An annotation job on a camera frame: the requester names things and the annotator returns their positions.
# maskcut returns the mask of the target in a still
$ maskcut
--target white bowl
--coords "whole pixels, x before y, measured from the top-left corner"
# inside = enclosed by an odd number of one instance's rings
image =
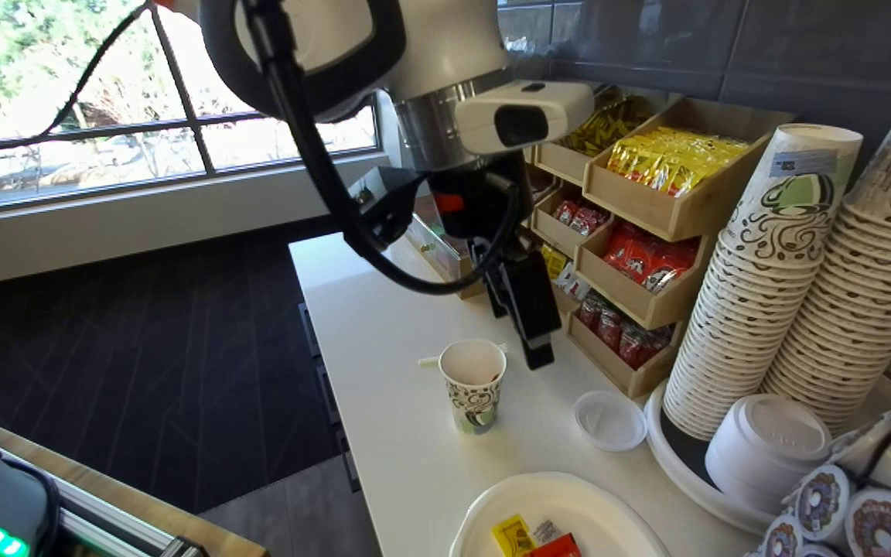
[[[631,451],[645,441],[647,428],[640,409],[609,390],[587,390],[576,400],[576,423],[604,451]]]
[[[783,396],[747,396],[724,415],[706,451],[721,493],[778,513],[800,478],[830,455],[825,423]]]

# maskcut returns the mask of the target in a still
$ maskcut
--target dark carpet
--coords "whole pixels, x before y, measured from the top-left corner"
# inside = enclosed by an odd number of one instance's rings
[[[285,239],[0,284],[0,423],[185,511],[339,455]]]

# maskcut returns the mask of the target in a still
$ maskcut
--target stacked paper cups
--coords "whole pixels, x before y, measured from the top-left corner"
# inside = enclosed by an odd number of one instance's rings
[[[666,383],[670,420],[712,440],[756,392],[809,296],[861,132],[783,123],[719,234],[687,336]]]
[[[891,137],[856,180],[765,390],[841,428],[891,363]]]

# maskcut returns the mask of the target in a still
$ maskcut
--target white countertop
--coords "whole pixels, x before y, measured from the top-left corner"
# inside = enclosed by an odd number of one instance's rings
[[[389,254],[436,279],[409,243]],[[527,370],[515,324],[493,317],[487,296],[396,287],[342,234],[297,241],[290,255],[383,557],[447,553],[467,505],[493,482],[531,469],[564,469],[604,485],[678,557],[726,557],[758,545],[680,496],[647,446],[604,455],[576,431],[576,396],[612,383],[564,332],[555,335],[558,363]],[[457,336],[502,339],[515,354],[502,420],[487,435],[457,433],[443,376],[418,369],[420,354]]]

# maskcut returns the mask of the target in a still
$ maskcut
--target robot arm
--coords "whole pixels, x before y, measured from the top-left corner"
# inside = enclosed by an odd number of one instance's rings
[[[249,0],[168,0],[203,22],[220,78],[276,110],[252,38]],[[303,67],[306,110],[339,119],[372,89],[399,109],[418,171],[447,171],[576,129],[594,109],[585,84],[512,84],[494,0],[274,0]]]
[[[555,359],[549,335],[560,317],[549,273],[520,241],[531,214],[520,148],[576,129],[594,109],[590,86],[508,81],[494,0],[204,0],[197,22],[232,94],[288,119],[361,261],[420,293],[483,279],[494,314],[515,317],[527,363]],[[316,119],[342,117],[374,86],[396,103],[415,171],[378,168],[347,189]],[[409,230],[420,181],[433,189],[447,233],[476,254],[476,269],[450,284],[383,255]]]

